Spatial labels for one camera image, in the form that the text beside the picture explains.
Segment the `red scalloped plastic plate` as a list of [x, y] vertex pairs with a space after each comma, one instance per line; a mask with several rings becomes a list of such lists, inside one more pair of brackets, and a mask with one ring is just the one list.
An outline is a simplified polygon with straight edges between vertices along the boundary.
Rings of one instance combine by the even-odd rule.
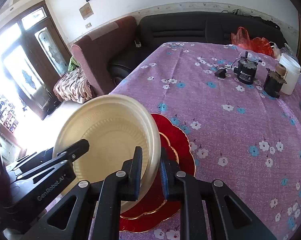
[[151, 115], [159, 130], [165, 156], [161, 158], [155, 180], [146, 195], [120, 218], [121, 232], [147, 232], [170, 219], [180, 210], [180, 202], [168, 196], [175, 174], [195, 175], [195, 161], [185, 132], [161, 114]]

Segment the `cream ridged plastic plate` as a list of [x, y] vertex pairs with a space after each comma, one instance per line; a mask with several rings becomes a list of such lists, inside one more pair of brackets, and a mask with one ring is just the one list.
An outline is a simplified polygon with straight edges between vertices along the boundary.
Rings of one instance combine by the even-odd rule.
[[142, 148], [139, 199], [146, 195], [158, 171], [161, 142], [153, 117], [141, 103], [125, 95], [104, 95], [86, 102], [62, 127], [53, 156], [81, 139], [89, 142], [89, 151], [74, 161], [76, 178], [62, 196], [81, 180], [94, 183], [120, 170], [137, 146]]

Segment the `patterned sofa blanket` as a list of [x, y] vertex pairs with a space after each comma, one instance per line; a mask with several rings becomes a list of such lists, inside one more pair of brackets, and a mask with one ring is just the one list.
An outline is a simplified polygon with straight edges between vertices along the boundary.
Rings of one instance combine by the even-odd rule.
[[73, 101], [83, 104], [94, 98], [93, 90], [81, 67], [64, 74], [53, 88], [59, 101]]

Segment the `purple floral tablecloth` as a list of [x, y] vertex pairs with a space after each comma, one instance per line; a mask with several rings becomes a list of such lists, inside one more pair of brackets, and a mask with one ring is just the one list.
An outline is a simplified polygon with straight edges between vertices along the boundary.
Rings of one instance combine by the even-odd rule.
[[291, 95], [263, 89], [276, 60], [258, 60], [255, 81], [241, 83], [231, 69], [244, 55], [234, 45], [166, 42], [114, 89], [150, 113], [165, 116], [188, 137], [195, 176], [221, 179], [277, 239], [296, 237], [301, 226], [301, 75]]

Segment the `green pillow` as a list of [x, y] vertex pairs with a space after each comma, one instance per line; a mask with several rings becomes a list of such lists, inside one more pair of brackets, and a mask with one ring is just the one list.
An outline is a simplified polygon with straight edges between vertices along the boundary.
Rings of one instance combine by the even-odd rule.
[[80, 66], [80, 64], [77, 62], [75, 57], [72, 56], [69, 61], [68, 72], [72, 72], [74, 69], [76, 69], [79, 66]]

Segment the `maroon fabric sofa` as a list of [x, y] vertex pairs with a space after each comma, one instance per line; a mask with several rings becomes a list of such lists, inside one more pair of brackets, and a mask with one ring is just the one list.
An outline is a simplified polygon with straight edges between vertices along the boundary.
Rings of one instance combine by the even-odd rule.
[[110, 93], [114, 81], [107, 70], [109, 60], [133, 42], [137, 22], [127, 16], [90, 31], [71, 46], [95, 96]]

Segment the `wooden glass door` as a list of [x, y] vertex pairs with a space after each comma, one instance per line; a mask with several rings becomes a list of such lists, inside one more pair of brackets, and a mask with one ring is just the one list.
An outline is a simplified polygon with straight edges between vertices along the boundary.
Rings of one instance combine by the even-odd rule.
[[66, 73], [70, 51], [46, 1], [22, 11], [0, 28], [0, 64], [19, 98], [40, 119], [60, 104], [54, 86]]

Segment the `black power adapter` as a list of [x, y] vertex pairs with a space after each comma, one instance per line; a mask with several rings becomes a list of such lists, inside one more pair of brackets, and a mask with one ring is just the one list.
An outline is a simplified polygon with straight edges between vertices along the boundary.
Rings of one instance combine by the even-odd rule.
[[222, 69], [219, 69], [217, 70], [214, 75], [217, 77], [217, 78], [220, 78], [220, 79], [225, 79], [226, 78], [226, 74], [227, 74], [227, 70], [222, 68]]

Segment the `black cylindrical motor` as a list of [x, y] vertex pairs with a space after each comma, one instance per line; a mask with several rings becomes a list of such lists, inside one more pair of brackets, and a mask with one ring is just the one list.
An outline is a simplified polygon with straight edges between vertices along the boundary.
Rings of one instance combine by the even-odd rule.
[[258, 64], [262, 61], [253, 57], [248, 51], [245, 51], [237, 61], [237, 66], [233, 68], [235, 74], [237, 74], [237, 79], [246, 84], [251, 85], [256, 76]]

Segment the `black leather sofa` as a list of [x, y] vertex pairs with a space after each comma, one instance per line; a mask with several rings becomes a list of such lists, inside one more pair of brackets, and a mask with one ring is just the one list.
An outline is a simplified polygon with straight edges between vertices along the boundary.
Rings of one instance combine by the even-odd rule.
[[146, 16], [140, 20], [134, 41], [112, 57], [107, 70], [118, 85], [144, 59], [165, 42], [230, 44], [231, 34], [239, 27], [250, 38], [264, 37], [278, 48], [286, 43], [280, 27], [258, 16], [218, 12], [176, 12]]

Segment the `white plastic jar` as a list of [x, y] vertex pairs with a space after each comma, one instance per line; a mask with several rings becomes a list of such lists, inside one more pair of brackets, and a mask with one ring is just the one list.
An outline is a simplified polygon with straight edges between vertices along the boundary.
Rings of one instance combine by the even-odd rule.
[[283, 53], [279, 60], [279, 64], [286, 68], [286, 74], [284, 76], [285, 84], [281, 88], [281, 92], [287, 95], [291, 95], [297, 84], [301, 66], [288, 54]]

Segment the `red plastic bag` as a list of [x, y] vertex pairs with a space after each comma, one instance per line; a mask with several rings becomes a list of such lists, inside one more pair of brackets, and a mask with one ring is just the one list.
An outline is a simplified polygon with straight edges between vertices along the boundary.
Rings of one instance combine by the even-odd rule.
[[237, 32], [231, 33], [231, 43], [246, 50], [262, 53], [273, 57], [274, 51], [270, 42], [264, 37], [250, 38], [249, 32], [244, 27], [239, 27]]

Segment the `small framed wall notice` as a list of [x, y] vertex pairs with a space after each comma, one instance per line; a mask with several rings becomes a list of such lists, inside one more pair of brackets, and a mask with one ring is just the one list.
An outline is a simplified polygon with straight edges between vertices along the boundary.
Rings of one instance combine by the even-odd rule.
[[86, 20], [94, 14], [89, 2], [87, 2], [84, 6], [80, 7], [79, 11], [84, 20]]

